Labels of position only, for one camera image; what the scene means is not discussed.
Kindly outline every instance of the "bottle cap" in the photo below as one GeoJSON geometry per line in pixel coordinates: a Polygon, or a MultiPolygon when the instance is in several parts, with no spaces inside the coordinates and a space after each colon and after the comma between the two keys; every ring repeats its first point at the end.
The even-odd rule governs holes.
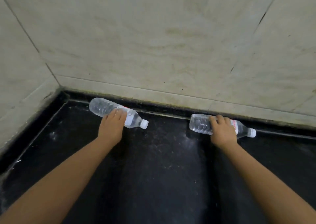
{"type": "Polygon", "coordinates": [[[248,137],[254,138],[257,135],[257,131],[253,128],[250,129],[250,135],[248,137]]]}
{"type": "Polygon", "coordinates": [[[146,129],[147,126],[148,126],[148,123],[149,123],[149,122],[148,122],[147,120],[143,119],[142,122],[140,123],[140,127],[141,127],[142,129],[146,129]]]}

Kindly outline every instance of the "plastic bottle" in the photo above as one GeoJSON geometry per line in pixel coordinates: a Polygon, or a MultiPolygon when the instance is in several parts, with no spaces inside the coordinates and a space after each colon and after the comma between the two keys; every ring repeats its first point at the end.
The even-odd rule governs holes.
{"type": "MultiPolygon", "coordinates": [[[[255,129],[247,128],[240,121],[231,120],[230,123],[232,126],[235,127],[237,138],[242,138],[246,136],[250,138],[254,138],[257,134],[255,129]]],[[[192,131],[195,131],[198,133],[212,135],[212,126],[209,120],[209,116],[206,114],[192,114],[189,128],[192,131]]]]}
{"type": "Polygon", "coordinates": [[[104,115],[108,115],[115,108],[123,109],[127,112],[125,127],[127,128],[141,127],[142,129],[147,128],[148,121],[145,119],[142,119],[139,116],[139,114],[133,109],[126,108],[122,105],[119,105],[117,103],[114,103],[104,98],[94,98],[89,103],[90,111],[100,117],[103,117],[104,115]]]}

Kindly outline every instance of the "glossy black surface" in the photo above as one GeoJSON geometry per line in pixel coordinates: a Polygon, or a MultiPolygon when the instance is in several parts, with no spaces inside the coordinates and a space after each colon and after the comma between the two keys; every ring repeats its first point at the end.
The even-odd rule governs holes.
{"type": "MultiPolygon", "coordinates": [[[[23,145],[17,139],[19,145],[2,157],[2,168],[10,169],[1,186],[2,210],[96,137],[101,118],[82,102],[91,98],[74,92],[61,94],[49,107],[53,112],[44,113],[53,117],[47,125],[43,119],[33,130],[30,126],[29,137],[38,134],[35,127],[39,124],[46,125],[21,158],[16,157],[14,166],[4,165],[23,152],[29,139],[23,145]]],[[[194,112],[112,100],[151,112],[179,116],[194,112]]],[[[267,223],[230,162],[210,145],[209,136],[189,130],[187,119],[139,114],[149,121],[148,128],[124,129],[122,141],[98,167],[64,223],[267,223]]],[[[248,121],[248,125],[282,130],[260,122],[248,121]]],[[[295,132],[304,134],[305,130],[295,132]]],[[[243,138],[239,143],[316,208],[314,140],[258,133],[256,138],[243,138]]]]}

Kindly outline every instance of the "person's left hand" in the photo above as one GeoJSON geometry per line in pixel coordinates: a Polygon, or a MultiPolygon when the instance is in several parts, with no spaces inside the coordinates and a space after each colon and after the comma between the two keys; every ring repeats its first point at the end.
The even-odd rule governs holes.
{"type": "Polygon", "coordinates": [[[117,109],[104,116],[99,127],[97,139],[100,142],[115,146],[122,139],[126,117],[126,111],[117,109]]]}

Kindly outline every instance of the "wall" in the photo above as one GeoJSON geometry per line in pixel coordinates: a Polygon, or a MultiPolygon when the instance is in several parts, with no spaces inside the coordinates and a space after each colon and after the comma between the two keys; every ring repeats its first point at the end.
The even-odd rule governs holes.
{"type": "Polygon", "coordinates": [[[316,126],[316,0],[7,0],[68,88],[316,126]]]}
{"type": "Polygon", "coordinates": [[[0,153],[59,87],[4,0],[0,0],[0,153]]]}

